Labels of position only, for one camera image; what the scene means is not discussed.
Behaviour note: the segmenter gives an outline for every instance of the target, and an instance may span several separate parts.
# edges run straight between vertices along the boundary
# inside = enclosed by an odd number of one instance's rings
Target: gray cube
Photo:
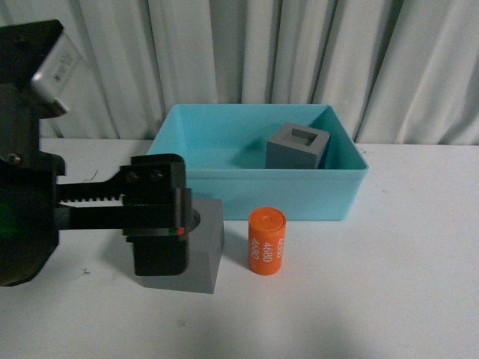
[[[327,131],[286,122],[268,140],[266,168],[318,168],[329,137]]]
[[[223,206],[220,200],[193,198],[200,224],[189,233],[189,265],[184,273],[172,276],[141,277],[148,288],[213,293],[219,261],[225,243]]]

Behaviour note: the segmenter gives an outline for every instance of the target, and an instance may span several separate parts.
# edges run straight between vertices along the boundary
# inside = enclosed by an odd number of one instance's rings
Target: white curtain
[[[357,142],[479,144],[477,0],[0,0],[91,77],[44,137],[153,138],[175,103],[328,103]]]

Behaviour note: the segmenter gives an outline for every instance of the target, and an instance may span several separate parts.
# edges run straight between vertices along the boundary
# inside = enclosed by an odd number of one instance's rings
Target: white tabletop
[[[81,182],[149,145],[43,150]],[[349,217],[289,221],[269,277],[248,270],[247,222],[226,221],[212,295],[142,287],[119,230],[62,232],[32,282],[0,288],[0,358],[479,358],[479,147],[359,147]]]

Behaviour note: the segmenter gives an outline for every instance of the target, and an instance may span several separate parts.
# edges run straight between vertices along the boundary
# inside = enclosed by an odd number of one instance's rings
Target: blue container
[[[286,122],[331,134],[322,170],[265,169],[266,143]],[[247,220],[261,206],[288,220],[347,216],[367,163],[327,105],[176,105],[148,154],[186,161],[193,196],[223,200],[225,219]]]

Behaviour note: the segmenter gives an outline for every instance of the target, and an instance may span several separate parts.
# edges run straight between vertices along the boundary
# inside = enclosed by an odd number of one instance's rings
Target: orange cylinder
[[[249,268],[261,275],[276,273],[283,262],[286,216],[272,207],[255,209],[249,215]]]

